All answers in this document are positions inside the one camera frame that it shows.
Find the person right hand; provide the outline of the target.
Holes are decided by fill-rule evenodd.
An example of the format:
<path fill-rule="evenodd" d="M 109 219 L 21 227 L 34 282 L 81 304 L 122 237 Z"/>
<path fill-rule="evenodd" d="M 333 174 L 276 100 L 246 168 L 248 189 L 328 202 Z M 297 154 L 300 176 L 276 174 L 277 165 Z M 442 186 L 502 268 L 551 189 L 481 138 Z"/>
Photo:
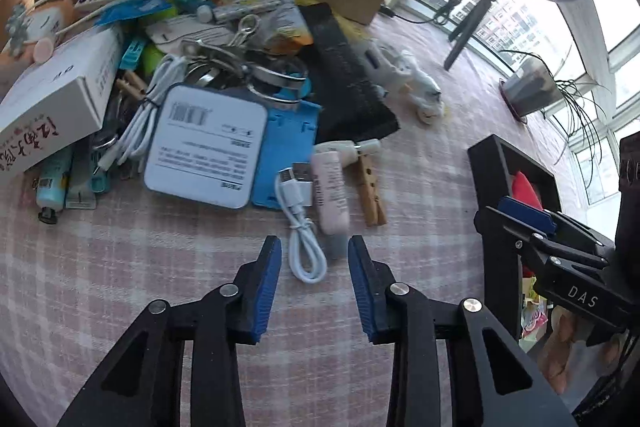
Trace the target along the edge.
<path fill-rule="evenodd" d="M 588 346 L 594 326 L 561 307 L 553 309 L 551 327 L 552 333 L 538 355 L 538 369 L 564 401 L 579 402 L 599 378 L 614 372 L 627 335 L 615 334 L 605 343 Z"/>

